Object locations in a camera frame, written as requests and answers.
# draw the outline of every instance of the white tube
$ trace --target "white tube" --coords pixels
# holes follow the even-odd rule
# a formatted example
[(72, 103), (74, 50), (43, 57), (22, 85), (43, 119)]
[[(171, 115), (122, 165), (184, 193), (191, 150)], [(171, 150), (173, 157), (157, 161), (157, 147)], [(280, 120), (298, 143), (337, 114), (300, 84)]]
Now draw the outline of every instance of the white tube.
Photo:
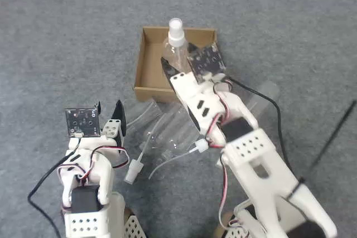
[(158, 170), (158, 169), (159, 169), (160, 167), (162, 167), (164, 164), (170, 163), (170, 162), (173, 161), (173, 160), (179, 159), (179, 158), (181, 158), (181, 157), (183, 157), (183, 156), (186, 156), (186, 155), (188, 155), (188, 154), (190, 154), (190, 153), (193, 153), (193, 152), (196, 151), (196, 150), (198, 150), (197, 147), (193, 148), (192, 150), (189, 150), (187, 153), (180, 154), (179, 156), (173, 157), (173, 158), (171, 158), (171, 159), (169, 159), (169, 160), (167, 160), (167, 161), (165, 161), (165, 162), (159, 164), (159, 165), (158, 165), (156, 168), (154, 168), (154, 170), (151, 172), (151, 174), (149, 175), (149, 179), (151, 179), (151, 177), (154, 175), (154, 173), (156, 172), (156, 170)]

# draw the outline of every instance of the black cord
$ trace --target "black cord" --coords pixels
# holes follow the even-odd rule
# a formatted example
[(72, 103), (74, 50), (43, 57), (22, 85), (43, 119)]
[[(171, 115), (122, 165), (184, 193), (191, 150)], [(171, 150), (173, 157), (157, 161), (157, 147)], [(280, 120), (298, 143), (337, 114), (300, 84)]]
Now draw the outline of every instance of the black cord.
[(274, 107), (277, 110), (277, 114), (278, 114), (278, 135), (279, 135), (281, 151), (283, 153), (283, 158), (284, 158), (286, 166), (294, 174), (294, 172), (292, 170), (292, 167), (290, 165), (289, 159), (288, 159), (288, 155), (287, 155), (287, 152), (286, 152), (286, 149), (285, 149), (285, 145), (284, 145), (283, 133), (282, 133), (282, 130), (281, 130), (281, 112), (280, 112), (280, 108), (279, 108), (278, 104), (274, 100), (272, 100), (271, 98), (265, 96), (264, 94), (254, 90), (254, 89), (249, 88), (248, 86), (242, 84), (241, 82), (237, 81), (236, 79), (233, 79), (230, 76), (228, 76), (227, 79), (229, 79), (230, 81), (234, 82), (235, 84), (237, 84), (241, 88), (246, 89), (246, 90), (248, 90), (248, 91), (250, 91), (250, 92), (252, 92), (252, 93), (254, 93), (254, 94), (256, 94), (256, 95), (258, 95), (260, 97), (262, 97), (263, 99), (268, 100), (269, 102), (271, 102), (274, 105)]
[(35, 204), (33, 202), (33, 200), (31, 200), (31, 197), (37, 192), (38, 188), (40, 188), (40, 186), (43, 184), (43, 182), (45, 181), (45, 179), (62, 163), (64, 163), (68, 158), (70, 158), (75, 151), (77, 150), (77, 148), (79, 147), (79, 143), (80, 143), (80, 138), (78, 141), (78, 144), (76, 146), (76, 148), (73, 150), (73, 152), (71, 152), (70, 154), (66, 155), (65, 157), (63, 157), (61, 160), (59, 160), (53, 167), (50, 168), (50, 170), (48, 170), (43, 176), (42, 178), (39, 180), (39, 182), (36, 184), (36, 186), (32, 189), (32, 191), (28, 194), (27, 196), (27, 202), (29, 202), (29, 204), (31, 206), (33, 206), (38, 212), (40, 212), (51, 224), (51, 226), (54, 228), (55, 233), (57, 238), (61, 238), (60, 235), (60, 231), (57, 228), (57, 226), (55, 225), (53, 219), (51, 219), (51, 217), (42, 209), (40, 208), (37, 204)]
[(305, 176), (301, 177), (298, 180), (298, 183), (296, 184), (294, 189), (291, 191), (291, 193), (288, 195), (287, 199), (290, 199), (293, 196), (293, 194), (299, 189), (300, 185), (305, 182), (305, 178), (307, 178), (311, 174), (313, 169), (319, 164), (322, 156), (324, 156), (324, 154), (327, 152), (327, 149), (330, 147), (331, 143), (337, 137), (339, 131), (341, 130), (341, 128), (344, 125), (344, 123), (347, 121), (348, 117), (351, 115), (351, 113), (352, 113), (353, 109), (355, 108), (355, 106), (356, 106), (356, 100), (353, 100), (351, 105), (348, 107), (347, 111), (345, 112), (344, 116), (342, 116), (342, 118), (338, 122), (335, 130), (330, 135), (329, 139), (327, 140), (325, 145), (322, 147), (322, 149), (320, 150), (320, 152), (317, 155), (317, 157), (315, 158), (315, 160), (311, 163), (311, 165), (307, 169), (307, 172), (306, 172)]

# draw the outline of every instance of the plastic bottle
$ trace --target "plastic bottle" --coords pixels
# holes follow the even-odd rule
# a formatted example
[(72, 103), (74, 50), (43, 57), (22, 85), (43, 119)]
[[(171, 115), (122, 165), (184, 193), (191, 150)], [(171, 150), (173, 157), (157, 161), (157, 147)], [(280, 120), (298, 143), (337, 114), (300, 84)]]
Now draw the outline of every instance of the plastic bottle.
[(185, 39), (184, 29), (182, 28), (182, 21), (179, 18), (173, 18), (169, 21), (168, 26), (168, 37), (163, 42), (162, 57), (178, 71), (190, 72), (191, 67), (187, 60), (188, 43)]

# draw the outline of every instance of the open cardboard box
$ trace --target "open cardboard box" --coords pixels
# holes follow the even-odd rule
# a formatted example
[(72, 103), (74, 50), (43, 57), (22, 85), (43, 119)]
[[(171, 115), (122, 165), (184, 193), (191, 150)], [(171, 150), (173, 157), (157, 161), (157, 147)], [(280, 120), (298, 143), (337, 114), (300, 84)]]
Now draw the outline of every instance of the open cardboard box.
[[(184, 28), (184, 30), (187, 41), (199, 48), (217, 42), (214, 29)], [(162, 43), (167, 35), (168, 27), (143, 27), (134, 86), (139, 101), (146, 101), (149, 98), (163, 103), (177, 101), (161, 67)]]

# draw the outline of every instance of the circuit board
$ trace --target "circuit board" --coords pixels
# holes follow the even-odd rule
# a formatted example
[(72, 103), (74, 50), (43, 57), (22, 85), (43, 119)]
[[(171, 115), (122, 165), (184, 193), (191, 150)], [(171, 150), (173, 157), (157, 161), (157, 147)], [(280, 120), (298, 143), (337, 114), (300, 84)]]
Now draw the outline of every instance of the circuit board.
[(83, 137), (99, 137), (98, 108), (65, 109), (69, 137), (82, 133)]
[(224, 73), (226, 69), (215, 42), (210, 46), (194, 50), (187, 59), (199, 84), (210, 80), (216, 74)]

